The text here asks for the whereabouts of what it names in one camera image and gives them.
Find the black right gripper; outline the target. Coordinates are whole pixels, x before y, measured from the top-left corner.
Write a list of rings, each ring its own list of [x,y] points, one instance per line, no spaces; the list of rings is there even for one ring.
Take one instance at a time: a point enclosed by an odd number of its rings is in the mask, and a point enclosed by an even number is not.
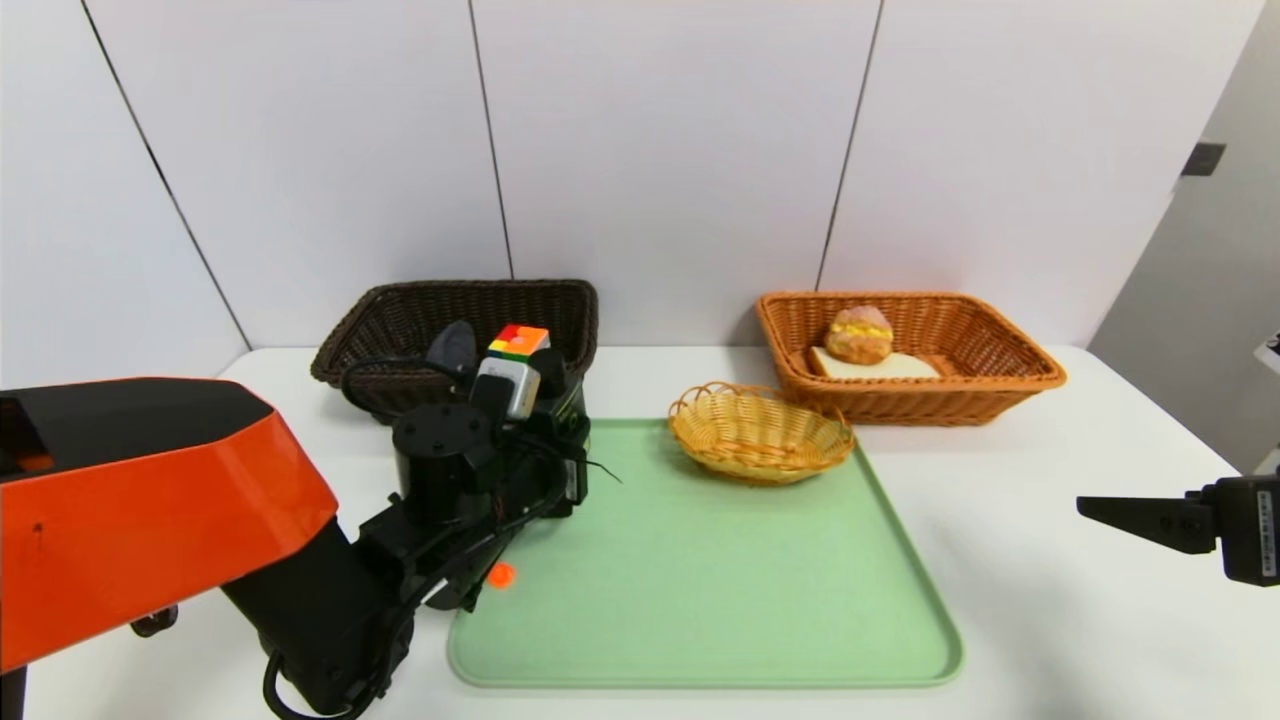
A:
[[[1279,583],[1277,502],[1279,479],[1266,475],[1224,478],[1180,498],[1079,496],[1076,511],[1180,553],[1212,553],[1220,538],[1228,579],[1274,587]]]

